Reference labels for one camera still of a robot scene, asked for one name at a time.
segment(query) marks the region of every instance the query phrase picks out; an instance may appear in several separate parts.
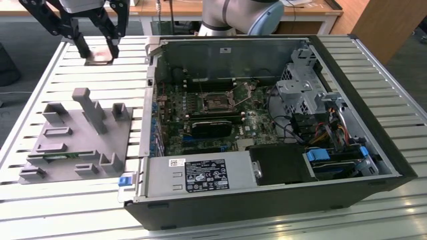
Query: power supply label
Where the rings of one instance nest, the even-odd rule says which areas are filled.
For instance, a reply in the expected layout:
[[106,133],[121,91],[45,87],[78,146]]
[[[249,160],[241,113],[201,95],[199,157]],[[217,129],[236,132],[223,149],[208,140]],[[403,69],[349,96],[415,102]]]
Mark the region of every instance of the power supply label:
[[188,193],[229,189],[225,160],[185,162],[185,190]]

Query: floor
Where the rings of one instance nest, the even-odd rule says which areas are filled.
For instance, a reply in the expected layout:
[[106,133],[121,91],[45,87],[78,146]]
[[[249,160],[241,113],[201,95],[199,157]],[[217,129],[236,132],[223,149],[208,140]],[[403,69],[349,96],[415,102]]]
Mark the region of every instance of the floor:
[[[101,35],[89,22],[80,24],[85,36]],[[129,22],[127,34],[140,35],[137,22]],[[36,22],[0,22],[0,43],[21,72],[21,79],[0,87],[0,93],[30,92],[38,82],[61,38],[50,36]],[[405,90],[427,110],[427,44],[419,42],[420,31],[415,31],[404,46],[385,66]],[[14,121],[29,98],[28,93],[0,94],[0,146],[8,137]]]

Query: table surface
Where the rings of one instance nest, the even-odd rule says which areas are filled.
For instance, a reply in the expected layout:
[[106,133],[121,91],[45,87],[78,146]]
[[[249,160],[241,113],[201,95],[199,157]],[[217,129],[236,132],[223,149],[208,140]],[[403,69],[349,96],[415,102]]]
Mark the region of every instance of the table surface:
[[[201,0],[173,0],[173,15],[176,16],[201,16],[203,10]],[[284,14],[292,15],[295,10],[296,16],[323,16],[343,14],[341,10],[333,10],[324,0],[313,0],[316,6],[309,7],[307,4],[301,4],[304,8],[284,8]],[[156,0],[143,0],[141,16],[155,16],[156,12]],[[171,15],[169,3],[165,1],[161,4],[161,14]]]
[[[101,36],[85,39],[90,47],[105,45]],[[427,234],[425,113],[356,41],[345,35],[320,36],[320,40],[401,150],[417,179],[392,191],[373,194],[349,208],[165,231],[147,231],[122,209],[120,202],[135,193],[125,191],[117,195],[117,178],[17,184],[28,151],[45,122],[40,112],[46,103],[53,102],[61,102],[66,109],[78,109],[70,98],[74,88],[89,88],[90,99],[97,100],[102,108],[117,102],[133,108],[125,171],[139,168],[148,66],[145,37],[124,37],[118,58],[106,66],[84,66],[76,46],[61,43],[0,150],[1,239],[271,240],[288,235],[293,240],[423,238]],[[336,91],[324,70],[323,76]]]
[[[284,14],[292,15],[295,11],[296,16],[324,16],[343,14],[341,10],[333,10],[324,0],[313,0],[316,6],[303,4],[304,8],[284,8]],[[201,16],[203,3],[201,0],[173,0],[173,14],[175,16]],[[108,7],[108,13],[116,15],[113,10]],[[131,15],[156,16],[156,0],[139,0],[136,6],[129,8]],[[169,3],[161,0],[161,14],[169,16]],[[25,8],[18,3],[18,0],[0,0],[0,16],[25,17],[29,16]]]

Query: robotic arm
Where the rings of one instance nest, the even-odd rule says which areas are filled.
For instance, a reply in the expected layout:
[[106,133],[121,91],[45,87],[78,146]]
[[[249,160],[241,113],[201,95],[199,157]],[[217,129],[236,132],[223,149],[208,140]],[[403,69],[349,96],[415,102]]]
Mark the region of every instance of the robotic arm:
[[269,35],[283,13],[279,0],[204,0],[199,36]]
[[[92,56],[77,18],[89,18],[105,37],[113,59],[118,57],[120,38],[127,34],[129,22],[129,0],[109,0],[117,14],[117,25],[104,9],[105,0],[18,0],[32,16],[53,35],[73,41],[80,57]],[[53,13],[46,2],[58,10]],[[199,36],[235,35],[236,30],[248,35],[268,35],[283,16],[284,6],[279,0],[205,0],[203,1],[203,23]]]
[[[70,39],[77,47],[80,57],[90,57],[90,50],[78,31],[76,18],[89,18],[105,37],[113,59],[118,57],[120,38],[127,34],[129,21],[129,0],[109,0],[109,6],[117,14],[117,25],[110,21],[104,9],[105,0],[18,0],[30,15],[53,35]],[[58,10],[56,16],[46,2]]]

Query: red wire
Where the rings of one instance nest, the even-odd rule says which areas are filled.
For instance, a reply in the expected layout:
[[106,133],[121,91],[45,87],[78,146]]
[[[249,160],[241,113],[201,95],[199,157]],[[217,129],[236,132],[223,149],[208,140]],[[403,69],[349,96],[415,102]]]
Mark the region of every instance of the red wire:
[[348,143],[349,134],[348,134],[348,131],[347,131],[347,129],[345,129],[344,127],[343,127],[343,129],[344,129],[344,139],[345,139],[345,143],[349,144],[349,143]]
[[319,124],[317,124],[317,126],[315,127],[315,135],[313,135],[313,137],[317,137],[317,130],[319,130],[319,127],[323,125],[323,124],[325,124],[324,122],[320,122]]

